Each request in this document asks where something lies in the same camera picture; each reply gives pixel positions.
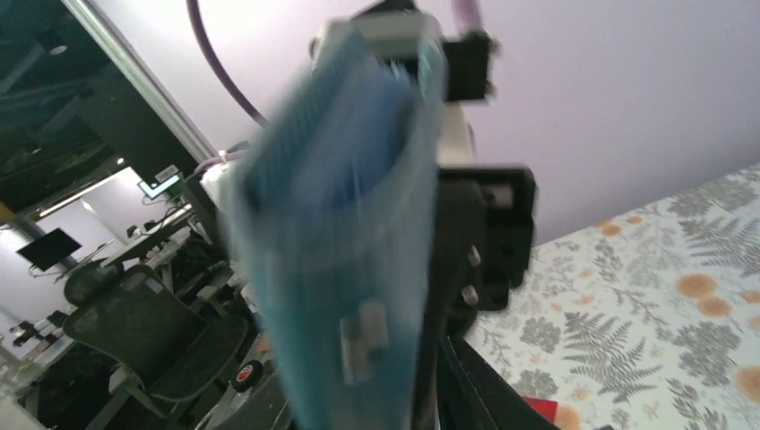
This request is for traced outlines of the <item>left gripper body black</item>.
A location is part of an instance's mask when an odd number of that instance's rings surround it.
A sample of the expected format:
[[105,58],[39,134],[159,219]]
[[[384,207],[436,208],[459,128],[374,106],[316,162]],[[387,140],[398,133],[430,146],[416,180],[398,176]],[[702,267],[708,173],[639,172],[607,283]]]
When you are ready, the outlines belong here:
[[507,308],[530,266],[536,196],[525,166],[440,168],[428,334],[462,336],[480,312]]

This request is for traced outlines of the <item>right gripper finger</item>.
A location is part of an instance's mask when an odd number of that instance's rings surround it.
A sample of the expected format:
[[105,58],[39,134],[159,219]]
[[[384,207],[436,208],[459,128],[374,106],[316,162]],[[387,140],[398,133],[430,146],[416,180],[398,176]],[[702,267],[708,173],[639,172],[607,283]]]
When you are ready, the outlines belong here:
[[442,429],[556,427],[462,339],[446,338],[439,343],[436,395]]

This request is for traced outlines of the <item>teal leather card holder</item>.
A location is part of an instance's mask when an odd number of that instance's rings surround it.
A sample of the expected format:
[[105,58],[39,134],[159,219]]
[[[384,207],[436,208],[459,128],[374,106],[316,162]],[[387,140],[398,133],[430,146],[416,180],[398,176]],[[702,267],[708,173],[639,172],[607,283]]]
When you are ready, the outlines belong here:
[[436,206],[446,61],[418,71],[339,28],[232,171],[231,254],[301,429],[407,429]]

